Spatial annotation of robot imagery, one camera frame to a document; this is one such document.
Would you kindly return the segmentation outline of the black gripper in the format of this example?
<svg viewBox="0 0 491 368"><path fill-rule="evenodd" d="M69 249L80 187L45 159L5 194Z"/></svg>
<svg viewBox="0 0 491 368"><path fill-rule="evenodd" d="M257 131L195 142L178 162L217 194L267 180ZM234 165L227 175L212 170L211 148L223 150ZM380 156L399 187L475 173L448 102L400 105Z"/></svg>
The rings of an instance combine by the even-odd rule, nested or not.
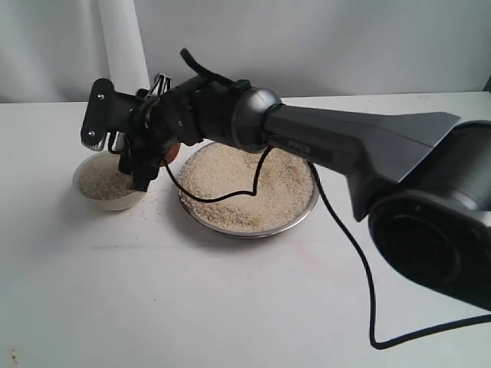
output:
<svg viewBox="0 0 491 368"><path fill-rule="evenodd" d="M99 152L108 135L130 134L117 168L130 177L132 190L146 192L172 146L193 146L204 139L238 145L232 121L245 92L244 80L195 76L160 96L145 89L132 95L115 91L111 80L100 78L91 88L81 143Z"/></svg>

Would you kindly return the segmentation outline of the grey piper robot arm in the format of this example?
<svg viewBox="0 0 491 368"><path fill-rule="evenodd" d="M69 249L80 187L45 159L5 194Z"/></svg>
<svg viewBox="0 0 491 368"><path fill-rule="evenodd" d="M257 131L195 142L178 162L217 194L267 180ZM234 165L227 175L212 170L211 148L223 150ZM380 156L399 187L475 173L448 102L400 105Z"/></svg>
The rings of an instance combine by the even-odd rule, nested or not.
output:
<svg viewBox="0 0 491 368"><path fill-rule="evenodd" d="M124 136L123 170L146 191L176 143L269 146L342 174L354 218L385 261L426 288L490 307L490 123L444 113L293 107L247 80L194 77L155 97L91 88L81 142Z"/></svg>

